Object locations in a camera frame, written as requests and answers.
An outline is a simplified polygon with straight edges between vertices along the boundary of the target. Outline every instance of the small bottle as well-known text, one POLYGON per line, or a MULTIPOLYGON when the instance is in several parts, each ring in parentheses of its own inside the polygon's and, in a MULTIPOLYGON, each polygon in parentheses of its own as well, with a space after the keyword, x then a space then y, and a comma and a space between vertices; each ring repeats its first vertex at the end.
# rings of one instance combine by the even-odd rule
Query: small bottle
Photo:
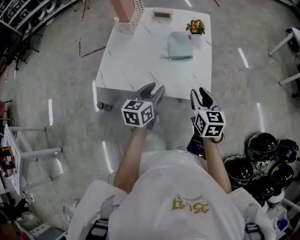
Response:
POLYGON ((96 104, 96 107, 100 110, 106 110, 106 111, 110 111, 112 109, 112 106, 103 102, 98 102, 96 104))
POLYGON ((11 151, 11 147, 10 146, 3 146, 2 147, 2 151, 11 151))

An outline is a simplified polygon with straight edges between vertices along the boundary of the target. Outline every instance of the white table leg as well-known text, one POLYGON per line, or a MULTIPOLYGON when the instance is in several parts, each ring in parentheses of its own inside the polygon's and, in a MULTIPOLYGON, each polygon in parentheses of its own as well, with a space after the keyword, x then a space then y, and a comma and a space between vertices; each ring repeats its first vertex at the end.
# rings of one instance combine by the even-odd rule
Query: white table leg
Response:
POLYGON ((38 182, 36 182, 36 183, 33 183, 33 184, 23 186, 23 187, 21 188, 21 191, 26 191, 26 190, 32 189, 32 188, 37 187, 37 186, 40 186, 40 185, 42 185, 42 184, 51 182, 52 180, 53 180, 53 179, 50 177, 50 178, 47 178, 47 179, 44 179, 44 180, 40 180, 40 181, 38 181, 38 182))
POLYGON ((30 127, 9 127, 11 131, 31 131, 31 132, 44 132, 46 130, 45 127, 43 128, 30 128, 30 127))
POLYGON ((22 158, 23 159, 41 158, 41 157, 45 157, 45 156, 48 156, 48 155, 56 155, 56 153, 59 153, 59 152, 62 152, 61 147, 42 149, 42 150, 24 152, 24 153, 22 153, 22 158))
POLYGON ((278 51, 285 43, 289 42, 294 37, 294 34, 291 32, 285 39, 283 39, 276 47, 268 52, 269 56, 278 51))
POLYGON ((92 81, 92 94, 93 94, 93 105, 94 105, 95 112, 99 112, 99 108, 97 107, 98 98, 97 98, 96 80, 92 81))
POLYGON ((296 80, 297 78, 300 78, 300 73, 295 74, 295 75, 293 75, 293 76, 291 76, 291 77, 289 77, 289 78, 281 81, 279 84, 282 86, 282 85, 285 85, 286 83, 289 83, 289 82, 291 82, 293 80, 296 80))

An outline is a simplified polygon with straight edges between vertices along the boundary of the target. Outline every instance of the concrete floor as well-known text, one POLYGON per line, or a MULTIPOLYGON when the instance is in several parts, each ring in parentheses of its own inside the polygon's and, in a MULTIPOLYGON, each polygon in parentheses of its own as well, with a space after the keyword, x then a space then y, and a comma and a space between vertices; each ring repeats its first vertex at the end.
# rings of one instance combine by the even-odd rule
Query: concrete floor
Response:
MULTIPOLYGON (((299 145, 300 101, 293 100, 295 83, 279 86, 279 81, 297 71, 293 55, 285 46, 272 57, 268 51, 285 37, 285 29, 299 27, 292 11, 275 0, 143 0, 145 7, 164 7, 209 14, 212 27, 212 93, 224 111, 225 140, 219 144, 223 156, 243 154, 244 140, 264 130, 277 139, 290 138, 299 145), (249 68, 238 52, 241 48, 249 68)), ((108 181, 120 163, 130 128, 122 120, 120 108, 132 93, 98 90, 111 112, 95 112, 92 81, 114 25, 109 0, 90 0, 83 17, 83 4, 76 3, 60 13, 35 37, 28 64, 22 64, 14 78, 14 67, 0 79, 0 99, 13 102, 12 117, 19 126, 47 127, 45 133, 28 135, 34 148, 63 147, 57 159, 32 163, 26 179, 52 175, 54 180, 26 191, 40 218, 58 228, 62 203, 80 198, 96 179, 108 181), (53 125, 49 126, 48 99, 52 99, 53 125)), ((186 147, 191 136, 190 101, 179 103, 165 97, 160 107, 160 124, 169 149, 186 147)), ((298 166, 292 165, 295 172, 298 166)), ((293 198, 292 185, 289 195, 293 198)))

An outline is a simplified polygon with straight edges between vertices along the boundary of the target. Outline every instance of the light blue towel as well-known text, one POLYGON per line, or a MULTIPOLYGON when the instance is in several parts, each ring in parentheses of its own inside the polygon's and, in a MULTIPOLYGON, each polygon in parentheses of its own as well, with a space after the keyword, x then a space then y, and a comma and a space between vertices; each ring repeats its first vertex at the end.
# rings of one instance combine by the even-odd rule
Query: light blue towel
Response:
POLYGON ((175 31, 168 36, 168 57, 171 60, 193 58, 192 46, 185 31, 175 31))

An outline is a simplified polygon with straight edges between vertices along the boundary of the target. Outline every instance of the marble table top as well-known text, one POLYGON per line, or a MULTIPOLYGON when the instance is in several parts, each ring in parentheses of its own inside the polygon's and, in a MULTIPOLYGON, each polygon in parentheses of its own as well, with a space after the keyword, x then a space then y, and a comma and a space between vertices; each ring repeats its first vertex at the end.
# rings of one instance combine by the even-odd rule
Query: marble table top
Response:
POLYGON ((172 19, 153 18, 153 8, 144 8, 133 35, 122 34, 116 22, 96 77, 96 87, 136 91, 155 82, 165 86, 169 97, 190 99, 191 89, 211 90, 212 41, 208 14, 173 9, 172 19), (171 32, 185 31, 191 20, 205 23, 205 35, 190 40, 193 58, 167 59, 167 40, 171 32))

